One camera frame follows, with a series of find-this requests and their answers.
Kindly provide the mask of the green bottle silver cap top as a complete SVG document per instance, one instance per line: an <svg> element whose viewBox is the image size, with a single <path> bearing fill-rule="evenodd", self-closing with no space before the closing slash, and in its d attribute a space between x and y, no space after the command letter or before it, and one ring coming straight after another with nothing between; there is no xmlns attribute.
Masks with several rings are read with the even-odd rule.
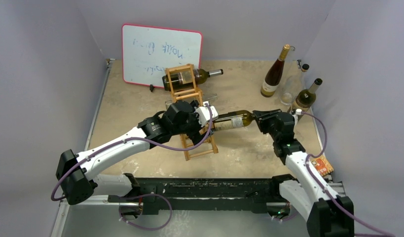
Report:
<svg viewBox="0 0 404 237"><path fill-rule="evenodd" d="M203 69L193 70L196 85L205 83L208 78L223 75L223 69L205 71ZM187 88L193 87L193 80L190 71L184 71L180 73L170 74L173 89L185 90ZM170 83L168 81L167 75L162 77L163 86L166 91L171 91Z"/></svg>

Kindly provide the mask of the red wine bottle gold cap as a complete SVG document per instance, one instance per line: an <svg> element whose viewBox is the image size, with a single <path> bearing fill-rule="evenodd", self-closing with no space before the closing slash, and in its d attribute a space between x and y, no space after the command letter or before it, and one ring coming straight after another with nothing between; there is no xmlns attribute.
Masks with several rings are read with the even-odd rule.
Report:
<svg viewBox="0 0 404 237"><path fill-rule="evenodd" d="M271 97L275 94L277 87L282 78L285 59L291 49L289 44L285 44L278 56L277 60L271 66L269 71L267 72L265 79L262 83L260 93L264 97Z"/></svg>

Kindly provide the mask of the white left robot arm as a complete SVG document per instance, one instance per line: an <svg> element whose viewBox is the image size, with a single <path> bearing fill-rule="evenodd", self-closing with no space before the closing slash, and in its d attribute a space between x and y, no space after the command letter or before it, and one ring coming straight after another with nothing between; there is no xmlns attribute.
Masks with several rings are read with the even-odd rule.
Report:
<svg viewBox="0 0 404 237"><path fill-rule="evenodd" d="M112 195L133 202L140 195L140 186L133 174L118 176L102 172L118 162L154 147L184 152L199 147L211 136L213 122L218 118L216 108L209 102L179 100L167 110L144 119L124 135L99 147L74 153L64 151L56 170L58 180L51 193L52 201L66 199L68 204L79 204L91 196ZM189 148L167 146L171 137L187 135L193 142Z"/></svg>

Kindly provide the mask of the green bottle silver cap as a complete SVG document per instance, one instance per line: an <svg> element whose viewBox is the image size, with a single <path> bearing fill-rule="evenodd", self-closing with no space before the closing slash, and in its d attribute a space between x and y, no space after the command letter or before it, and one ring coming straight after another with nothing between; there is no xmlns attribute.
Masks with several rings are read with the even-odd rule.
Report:
<svg viewBox="0 0 404 237"><path fill-rule="evenodd" d="M316 101L316 91L323 83L321 78L317 78L314 80L312 85L302 90L295 98L294 102L289 106L287 112L293 113L296 109L301 109L304 112L308 112L309 108Z"/></svg>
<svg viewBox="0 0 404 237"><path fill-rule="evenodd" d="M193 70L196 85L205 83L208 78L223 75L223 69L205 71L203 69ZM187 88L193 87L193 80L190 71L184 71L180 73L170 74L173 89L185 90ZM162 77L163 86L166 91L171 91L170 83L168 81L167 75Z"/></svg>

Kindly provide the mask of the clear round glass bottle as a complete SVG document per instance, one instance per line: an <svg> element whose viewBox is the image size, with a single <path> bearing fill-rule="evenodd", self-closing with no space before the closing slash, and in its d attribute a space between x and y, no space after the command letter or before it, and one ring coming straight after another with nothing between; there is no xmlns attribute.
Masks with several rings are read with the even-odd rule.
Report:
<svg viewBox="0 0 404 237"><path fill-rule="evenodd" d="M294 60L295 50L296 50L296 48L293 45L291 45L290 49L289 49L289 52L288 52L288 54L286 56L286 62L287 63L290 63L290 62L292 62Z"/></svg>

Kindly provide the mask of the green bottle black neck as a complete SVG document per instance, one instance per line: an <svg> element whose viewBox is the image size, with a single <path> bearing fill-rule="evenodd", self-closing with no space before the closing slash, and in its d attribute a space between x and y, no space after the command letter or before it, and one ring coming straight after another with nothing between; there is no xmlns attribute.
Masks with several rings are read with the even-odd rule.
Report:
<svg viewBox="0 0 404 237"><path fill-rule="evenodd" d="M213 122L212 131L223 131L249 126L255 120L253 113L247 110L238 110L221 114Z"/></svg>

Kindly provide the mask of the clear square glass bottle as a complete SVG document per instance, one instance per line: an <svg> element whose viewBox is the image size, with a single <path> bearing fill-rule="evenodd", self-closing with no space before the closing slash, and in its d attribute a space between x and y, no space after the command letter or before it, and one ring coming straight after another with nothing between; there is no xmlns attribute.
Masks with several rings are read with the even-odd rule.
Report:
<svg viewBox="0 0 404 237"><path fill-rule="evenodd" d="M279 98L282 104L291 105L297 95L304 89L304 75L309 70L309 64L302 64L296 73L289 76L283 85Z"/></svg>

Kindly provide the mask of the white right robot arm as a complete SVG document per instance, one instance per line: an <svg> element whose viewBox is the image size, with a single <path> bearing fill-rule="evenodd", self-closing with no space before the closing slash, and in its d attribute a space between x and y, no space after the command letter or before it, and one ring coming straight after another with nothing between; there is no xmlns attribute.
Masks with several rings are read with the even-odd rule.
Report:
<svg viewBox="0 0 404 237"><path fill-rule="evenodd" d="M256 124L263 134L273 139L275 155L296 176L296 180L278 182L269 188L270 196L286 199L304 218L311 237L352 237L354 211L349 197L342 197L319 174L309 160L311 155L294 137L297 117L306 113L297 109L294 114L272 111L253 111Z"/></svg>

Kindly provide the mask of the green bottle silver cap front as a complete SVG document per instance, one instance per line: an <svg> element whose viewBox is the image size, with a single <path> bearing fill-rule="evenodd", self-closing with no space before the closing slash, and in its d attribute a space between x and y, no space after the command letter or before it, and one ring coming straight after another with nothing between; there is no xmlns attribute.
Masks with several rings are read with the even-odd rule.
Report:
<svg viewBox="0 0 404 237"><path fill-rule="evenodd" d="M309 108L316 101L316 91L323 83L321 78L317 78L314 80L312 85L302 90L295 98L294 102L289 106L287 112L293 113L296 109L301 109L304 112L308 112Z"/></svg>

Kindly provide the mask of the wooden wine rack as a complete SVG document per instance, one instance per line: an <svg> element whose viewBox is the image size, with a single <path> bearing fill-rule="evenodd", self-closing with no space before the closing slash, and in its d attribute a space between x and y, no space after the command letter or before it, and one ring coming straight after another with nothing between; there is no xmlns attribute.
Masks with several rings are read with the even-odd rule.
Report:
<svg viewBox="0 0 404 237"><path fill-rule="evenodd" d="M203 101L203 91L198 87L209 76L193 64L165 69L164 88L173 102L165 117L177 126L173 131L180 133L186 161L219 152L213 138L213 121L218 113L208 101Z"/></svg>

